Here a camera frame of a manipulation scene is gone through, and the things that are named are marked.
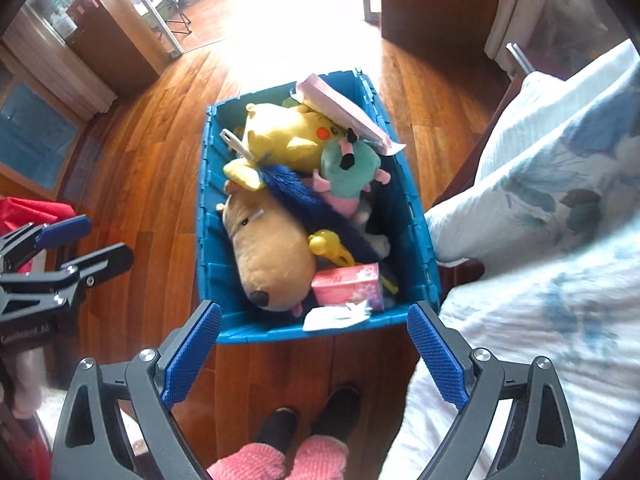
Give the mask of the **black left shoe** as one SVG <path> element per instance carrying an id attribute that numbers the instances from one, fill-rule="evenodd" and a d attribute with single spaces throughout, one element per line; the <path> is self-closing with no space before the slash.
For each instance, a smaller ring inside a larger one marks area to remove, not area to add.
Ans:
<path id="1" fill-rule="evenodd" d="M 291 446 L 298 427 L 298 414 L 292 408 L 277 408 L 259 427 L 254 443 L 269 445 L 285 454 Z"/>

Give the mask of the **brown dog plush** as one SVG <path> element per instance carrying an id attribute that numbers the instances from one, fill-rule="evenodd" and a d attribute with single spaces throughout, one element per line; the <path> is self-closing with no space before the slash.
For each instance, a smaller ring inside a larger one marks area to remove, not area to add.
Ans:
<path id="1" fill-rule="evenodd" d="M 228 180 L 224 192 L 217 210 L 245 296 L 259 309 L 298 318 L 317 272 L 306 230 L 265 188 L 249 191 Z"/>

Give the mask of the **white paper tissue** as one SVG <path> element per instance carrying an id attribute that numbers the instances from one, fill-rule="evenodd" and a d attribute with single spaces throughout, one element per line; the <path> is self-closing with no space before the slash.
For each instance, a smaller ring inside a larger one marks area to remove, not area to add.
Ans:
<path id="1" fill-rule="evenodd" d="M 372 313 L 367 301 L 359 304 L 338 304 L 311 309 L 305 316 L 303 331 L 306 333 L 323 332 L 324 330 L 344 330 L 366 322 Z"/>

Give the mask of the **wooden glass cabinet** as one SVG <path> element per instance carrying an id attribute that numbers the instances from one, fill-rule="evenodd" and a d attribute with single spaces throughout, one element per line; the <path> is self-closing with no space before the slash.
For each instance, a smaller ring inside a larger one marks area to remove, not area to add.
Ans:
<path id="1" fill-rule="evenodd" d="M 53 198 L 88 124 L 170 62 L 150 0 L 10 0 L 1 11 L 1 192 Z"/>

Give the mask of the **yellow plastic toy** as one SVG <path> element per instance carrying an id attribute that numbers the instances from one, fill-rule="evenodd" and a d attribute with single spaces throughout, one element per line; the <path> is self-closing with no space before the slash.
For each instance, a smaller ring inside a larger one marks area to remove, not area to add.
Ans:
<path id="1" fill-rule="evenodd" d="M 310 251 L 317 257 L 325 258 L 334 266 L 356 266 L 352 254 L 342 244 L 340 237 L 330 230 L 319 230 L 307 237 Z"/>

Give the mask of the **blue plastic storage crate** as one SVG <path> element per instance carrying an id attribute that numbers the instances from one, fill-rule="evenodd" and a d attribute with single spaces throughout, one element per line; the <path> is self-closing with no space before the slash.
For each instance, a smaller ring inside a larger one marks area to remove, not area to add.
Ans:
<path id="1" fill-rule="evenodd" d="M 242 291 L 231 242 L 215 210 L 216 205 L 224 201 L 222 167 L 232 157 L 221 139 L 221 130 L 244 125 L 247 104 L 280 104 L 293 88 L 288 82 L 218 102 L 206 110 L 196 188 L 196 282 L 198 296 L 220 307 L 218 344 L 265 344 L 308 335 L 300 318 L 288 313 L 268 313 L 250 305 Z M 390 256 L 385 262 L 397 278 L 399 292 L 392 308 L 372 313 L 367 321 L 354 325 L 356 332 L 404 324 L 413 304 L 423 300 L 433 309 L 439 309 L 442 296 L 420 194 L 406 156 L 386 157 L 383 167 L 392 180 L 388 185 L 374 188 L 369 226 L 390 240 Z"/>

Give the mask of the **pink tissue pack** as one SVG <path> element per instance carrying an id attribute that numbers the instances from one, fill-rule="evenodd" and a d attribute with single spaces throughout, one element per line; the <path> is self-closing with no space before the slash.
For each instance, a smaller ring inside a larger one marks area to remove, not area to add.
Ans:
<path id="1" fill-rule="evenodd" d="M 360 304 L 383 311 L 384 301 L 377 263 L 319 271 L 311 282 L 319 306 Z"/>

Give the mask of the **blue furry tail toy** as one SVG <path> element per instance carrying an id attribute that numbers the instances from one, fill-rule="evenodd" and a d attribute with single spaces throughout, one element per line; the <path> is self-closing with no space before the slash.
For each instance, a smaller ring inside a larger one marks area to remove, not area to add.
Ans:
<path id="1" fill-rule="evenodd" d="M 321 194 L 307 186 L 287 166 L 259 166 L 258 176 L 272 197 L 302 224 L 307 234 L 329 230 L 336 234 L 355 261 L 375 263 L 390 254 L 384 236 L 367 236 L 350 220 L 337 212 Z"/>

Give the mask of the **yellow pikachu plush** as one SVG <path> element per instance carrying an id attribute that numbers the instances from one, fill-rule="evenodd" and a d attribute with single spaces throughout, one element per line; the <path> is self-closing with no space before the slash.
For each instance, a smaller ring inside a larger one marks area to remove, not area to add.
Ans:
<path id="1" fill-rule="evenodd" d="M 264 186 L 257 173 L 260 166 L 283 165 L 312 174 L 320 168 L 326 144 L 346 134 L 344 128 L 306 105 L 250 103 L 246 112 L 241 140 L 229 130 L 221 136 L 239 154 L 224 165 L 224 175 L 250 191 Z"/>

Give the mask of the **teal pink creature plush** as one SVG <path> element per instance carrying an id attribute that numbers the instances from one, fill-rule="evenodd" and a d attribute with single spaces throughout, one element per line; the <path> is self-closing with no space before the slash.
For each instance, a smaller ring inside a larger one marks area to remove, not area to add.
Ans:
<path id="1" fill-rule="evenodd" d="M 389 184 L 390 174 L 382 168 L 378 153 L 348 129 L 346 136 L 332 139 L 324 147 L 311 187 L 337 212 L 352 218 L 361 193 L 369 192 L 372 182 Z"/>

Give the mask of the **pink plastic package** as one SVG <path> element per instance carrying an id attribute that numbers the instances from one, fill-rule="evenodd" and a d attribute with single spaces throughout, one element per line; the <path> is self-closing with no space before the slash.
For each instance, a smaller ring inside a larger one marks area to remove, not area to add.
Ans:
<path id="1" fill-rule="evenodd" d="M 380 155 L 395 156 L 406 147 L 387 125 L 369 79 L 356 70 L 310 74 L 294 84 L 291 98 L 344 129 L 351 128 Z"/>

